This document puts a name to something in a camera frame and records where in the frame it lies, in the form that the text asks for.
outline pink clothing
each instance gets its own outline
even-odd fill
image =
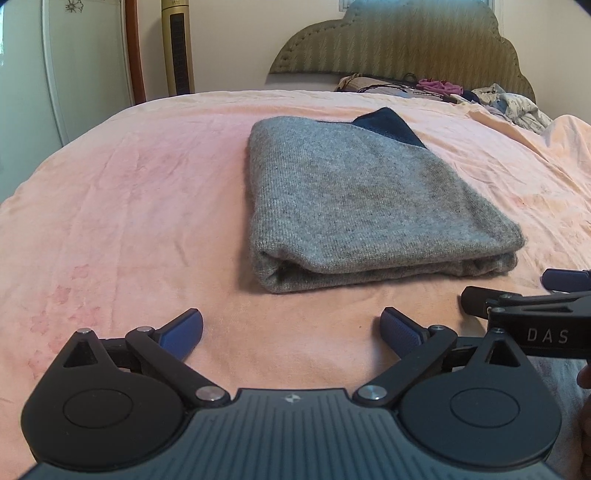
[[[450,82],[440,82],[439,80],[423,79],[419,81],[417,86],[428,92],[439,93],[440,95],[451,95],[452,93],[461,95],[464,93],[464,88],[459,85],[454,85]]]

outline wooden door frame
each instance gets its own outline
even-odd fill
[[[134,102],[136,105],[139,105],[140,103],[145,103],[146,92],[144,87],[144,75],[142,73],[142,60],[139,52],[138,2],[137,0],[124,1],[129,74],[131,75],[131,87],[134,92]]]

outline beige wall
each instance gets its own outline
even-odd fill
[[[148,99],[168,95],[160,0],[139,2],[142,69]],[[195,88],[262,89],[275,56],[302,28],[340,18],[339,0],[191,0]]]
[[[148,99],[167,96],[160,0],[139,3]],[[190,0],[199,92],[265,87],[283,44],[315,22],[340,18],[338,0]],[[502,34],[515,46],[540,108],[591,122],[591,16],[574,0],[496,0]]]
[[[591,16],[574,0],[496,0],[502,34],[514,45],[540,109],[591,124]]]
[[[574,0],[551,0],[545,107],[557,117],[569,113],[591,124],[591,15]]]

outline logo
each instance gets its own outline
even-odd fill
[[[290,393],[288,396],[284,397],[283,400],[293,405],[294,403],[298,403],[301,400],[301,397],[295,393]]]
[[[552,331],[551,329],[547,329],[545,332],[538,332],[537,328],[530,328],[527,332],[527,341],[550,344],[560,343],[561,345],[564,345],[569,341],[569,331],[561,330],[558,332]]]

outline bed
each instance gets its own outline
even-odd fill
[[[277,115],[351,121],[384,106],[521,225],[528,242],[517,268],[477,280],[423,275],[267,293],[246,240],[253,124]],[[590,139],[591,127],[572,116],[538,135],[479,105],[370,93],[212,92],[115,115],[48,158],[0,206],[0,479],[33,464],[20,411],[80,327],[118,337],[196,307],[205,331],[187,363],[232,394],[363,384],[396,361],[376,332],[386,306],[482,336],[484,322],[458,307],[467,285],[540,294],[545,268],[591,264]],[[532,361],[564,417],[549,464],[579,478],[583,363]]]

